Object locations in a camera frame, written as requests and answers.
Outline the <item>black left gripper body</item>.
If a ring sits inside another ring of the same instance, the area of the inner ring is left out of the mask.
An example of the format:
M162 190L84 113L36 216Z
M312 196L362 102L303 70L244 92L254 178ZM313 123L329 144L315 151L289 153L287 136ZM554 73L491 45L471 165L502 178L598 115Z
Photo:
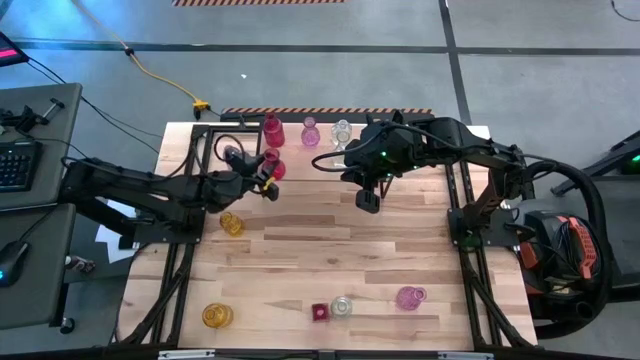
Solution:
M201 203L205 208L227 208L256 186L252 177L234 171L201 175Z

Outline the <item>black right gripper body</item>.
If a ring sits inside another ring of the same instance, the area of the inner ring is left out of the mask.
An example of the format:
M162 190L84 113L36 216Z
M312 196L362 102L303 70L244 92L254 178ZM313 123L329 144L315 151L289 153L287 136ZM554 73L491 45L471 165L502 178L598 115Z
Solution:
M430 140L417 128L391 122L365 126L346 147L344 181L361 187L356 192L357 208L371 214L380 210L378 183L389 177L427 165Z

